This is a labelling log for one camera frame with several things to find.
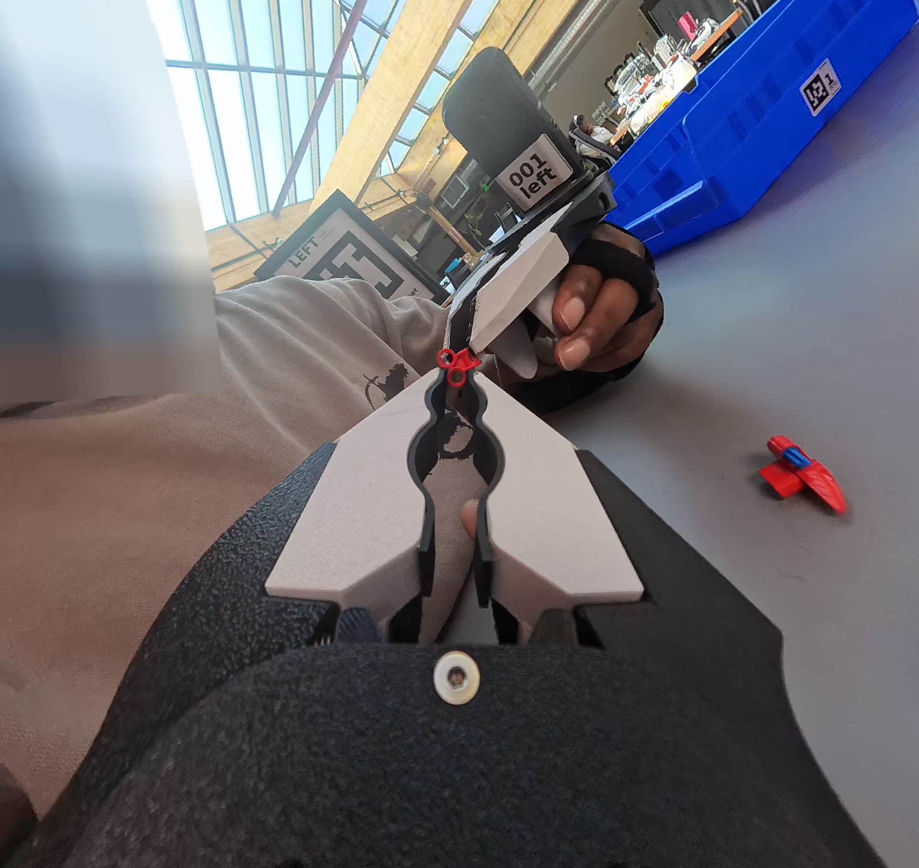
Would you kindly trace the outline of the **person's left hand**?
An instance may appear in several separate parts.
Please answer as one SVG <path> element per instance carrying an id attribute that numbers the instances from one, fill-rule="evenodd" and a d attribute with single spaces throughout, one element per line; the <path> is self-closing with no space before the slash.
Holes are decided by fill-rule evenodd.
<path id="1" fill-rule="evenodd" d="M 626 379 L 661 330 L 663 300 L 656 276 L 648 301 L 621 278 L 605 278 L 592 266 L 570 265 L 552 304 L 559 337 L 533 383 L 559 384 L 573 397 L 578 384 Z"/>

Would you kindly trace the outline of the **red toy brick piece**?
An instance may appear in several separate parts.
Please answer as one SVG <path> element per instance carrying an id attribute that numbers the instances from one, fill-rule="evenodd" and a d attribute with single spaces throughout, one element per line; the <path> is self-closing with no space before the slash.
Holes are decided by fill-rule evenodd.
<path id="1" fill-rule="evenodd" d="M 812 461 L 805 469 L 789 468 L 780 461 L 781 452 L 787 447 L 797 446 Z M 831 511 L 838 514 L 847 513 L 847 501 L 844 492 L 830 470 L 807 455 L 796 443 L 785 436 L 777 435 L 766 444 L 773 462 L 759 469 L 764 482 L 781 499 L 787 499 L 804 492 L 809 492 L 819 499 Z"/>

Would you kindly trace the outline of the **tagged blue storage bin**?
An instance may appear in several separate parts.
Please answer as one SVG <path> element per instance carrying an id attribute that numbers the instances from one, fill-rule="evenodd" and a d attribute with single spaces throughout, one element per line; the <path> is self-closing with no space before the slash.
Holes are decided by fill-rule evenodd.
<path id="1" fill-rule="evenodd" d="M 653 254 L 741 219 L 917 22 L 913 0 L 777 0 L 610 169 Z"/>

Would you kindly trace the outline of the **cluttered wooden workbench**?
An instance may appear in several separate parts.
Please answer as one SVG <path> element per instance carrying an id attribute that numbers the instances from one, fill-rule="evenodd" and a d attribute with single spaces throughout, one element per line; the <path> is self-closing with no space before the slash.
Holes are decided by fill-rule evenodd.
<path id="1" fill-rule="evenodd" d="M 701 71 L 733 41 L 744 20 L 745 11 L 737 7 L 721 22 L 704 20 L 691 39 L 664 34 L 652 49 L 639 44 L 606 82 L 618 118 L 610 144 L 622 147 L 625 139 L 636 140 L 681 93 L 693 90 Z"/>

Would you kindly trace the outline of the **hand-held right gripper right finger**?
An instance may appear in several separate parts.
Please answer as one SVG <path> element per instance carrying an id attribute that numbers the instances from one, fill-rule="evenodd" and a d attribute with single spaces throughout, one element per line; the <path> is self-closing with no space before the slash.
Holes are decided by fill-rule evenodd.
<path id="1" fill-rule="evenodd" d="M 571 442 L 470 375 L 472 460 L 485 484 L 473 577 L 500 644 L 549 610 L 638 602 L 644 586 Z"/>

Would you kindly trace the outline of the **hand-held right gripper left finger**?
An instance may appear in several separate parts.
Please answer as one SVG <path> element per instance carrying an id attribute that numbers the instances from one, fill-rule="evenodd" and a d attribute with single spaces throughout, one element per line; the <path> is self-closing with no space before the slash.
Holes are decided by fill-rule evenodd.
<path id="1" fill-rule="evenodd" d="M 426 478 L 439 423 L 434 370 L 338 440 L 266 581 L 269 596 L 362 608 L 390 641 L 419 641 L 435 574 Z"/>

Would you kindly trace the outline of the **black framed marker board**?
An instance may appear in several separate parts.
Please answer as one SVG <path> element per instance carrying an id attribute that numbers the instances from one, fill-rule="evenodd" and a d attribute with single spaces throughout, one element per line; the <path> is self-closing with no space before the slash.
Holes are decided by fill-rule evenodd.
<path id="1" fill-rule="evenodd" d="M 255 271 L 259 281 L 361 280 L 385 300 L 415 297 L 442 305 L 448 293 L 416 258 L 337 190 Z"/>

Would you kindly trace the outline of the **person's beige sweatshirt torso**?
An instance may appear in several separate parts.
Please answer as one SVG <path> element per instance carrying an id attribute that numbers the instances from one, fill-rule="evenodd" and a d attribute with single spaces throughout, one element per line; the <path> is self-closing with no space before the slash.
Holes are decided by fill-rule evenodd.
<path id="1" fill-rule="evenodd" d="M 224 349 L 214 392 L 2 421 L 2 814 L 44 816 L 181 580 L 237 518 L 369 414 L 342 365 Z"/>

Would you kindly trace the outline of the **person's left forearm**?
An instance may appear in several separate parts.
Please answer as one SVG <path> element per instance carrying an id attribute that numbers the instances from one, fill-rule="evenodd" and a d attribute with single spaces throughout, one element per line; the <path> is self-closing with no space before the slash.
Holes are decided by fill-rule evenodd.
<path id="1" fill-rule="evenodd" d="M 227 361 L 316 403 L 362 396 L 371 412 L 435 369 L 447 330 L 445 306 L 356 279 L 273 277 L 213 302 Z"/>

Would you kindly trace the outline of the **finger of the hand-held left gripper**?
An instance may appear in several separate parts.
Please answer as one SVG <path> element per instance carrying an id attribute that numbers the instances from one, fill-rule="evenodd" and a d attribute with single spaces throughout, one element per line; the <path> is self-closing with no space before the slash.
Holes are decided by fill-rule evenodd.
<path id="1" fill-rule="evenodd" d="M 447 348 L 451 351 L 462 352 L 470 347 L 477 296 L 503 263 L 503 254 L 482 257 L 458 288 L 448 312 Z"/>
<path id="2" fill-rule="evenodd" d="M 485 349 L 549 285 L 569 263 L 569 253 L 556 232 L 546 232 L 518 250 L 475 294 L 469 346 Z"/>

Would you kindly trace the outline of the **small red toy connector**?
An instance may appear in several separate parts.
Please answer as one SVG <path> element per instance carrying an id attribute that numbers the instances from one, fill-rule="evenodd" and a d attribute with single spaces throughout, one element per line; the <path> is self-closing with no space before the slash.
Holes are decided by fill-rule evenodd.
<path id="1" fill-rule="evenodd" d="M 443 348 L 437 353 L 437 366 L 444 371 L 448 385 L 454 389 L 462 388 L 468 374 L 481 364 L 482 361 L 468 348 L 460 351 Z"/>

